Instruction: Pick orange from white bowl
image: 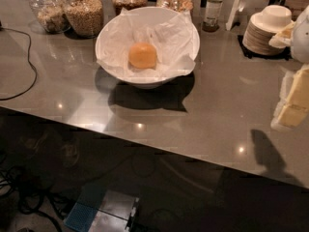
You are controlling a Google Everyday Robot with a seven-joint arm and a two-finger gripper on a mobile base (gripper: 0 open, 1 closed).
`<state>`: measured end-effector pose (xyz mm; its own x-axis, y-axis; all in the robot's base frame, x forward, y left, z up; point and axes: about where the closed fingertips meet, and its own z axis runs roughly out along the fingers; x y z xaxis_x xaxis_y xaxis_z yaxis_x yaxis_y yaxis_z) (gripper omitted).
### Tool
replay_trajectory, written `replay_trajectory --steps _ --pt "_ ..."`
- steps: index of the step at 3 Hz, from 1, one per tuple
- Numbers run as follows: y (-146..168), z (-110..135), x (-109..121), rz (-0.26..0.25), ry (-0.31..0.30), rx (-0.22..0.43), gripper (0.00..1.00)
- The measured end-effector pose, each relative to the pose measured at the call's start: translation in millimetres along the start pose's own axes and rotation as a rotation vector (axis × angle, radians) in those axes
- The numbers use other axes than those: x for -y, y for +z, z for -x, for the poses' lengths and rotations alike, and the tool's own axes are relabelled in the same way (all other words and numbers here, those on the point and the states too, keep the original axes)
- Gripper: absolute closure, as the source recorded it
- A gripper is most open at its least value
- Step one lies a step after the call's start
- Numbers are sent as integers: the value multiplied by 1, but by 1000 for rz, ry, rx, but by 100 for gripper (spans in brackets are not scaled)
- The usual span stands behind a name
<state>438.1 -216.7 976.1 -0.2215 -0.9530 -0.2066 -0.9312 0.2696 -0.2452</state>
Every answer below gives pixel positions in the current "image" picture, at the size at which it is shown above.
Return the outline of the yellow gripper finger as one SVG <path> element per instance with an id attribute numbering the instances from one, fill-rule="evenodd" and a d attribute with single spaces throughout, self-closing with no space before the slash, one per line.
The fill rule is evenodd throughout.
<path id="1" fill-rule="evenodd" d="M 297 72 L 286 72 L 279 98 L 270 125 L 277 131 L 290 131 L 299 126 L 309 114 L 308 64 L 304 64 Z"/>
<path id="2" fill-rule="evenodd" d="M 276 33 L 271 37 L 268 44 L 275 48 L 285 48 L 291 45 L 292 32 L 295 26 L 295 22 L 292 21 L 282 31 Z"/>

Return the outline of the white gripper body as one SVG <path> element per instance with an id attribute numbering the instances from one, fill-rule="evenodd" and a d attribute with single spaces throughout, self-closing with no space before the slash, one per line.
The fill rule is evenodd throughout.
<path id="1" fill-rule="evenodd" d="M 309 63 L 309 6 L 295 22 L 291 38 L 291 53 L 300 63 Z"/>

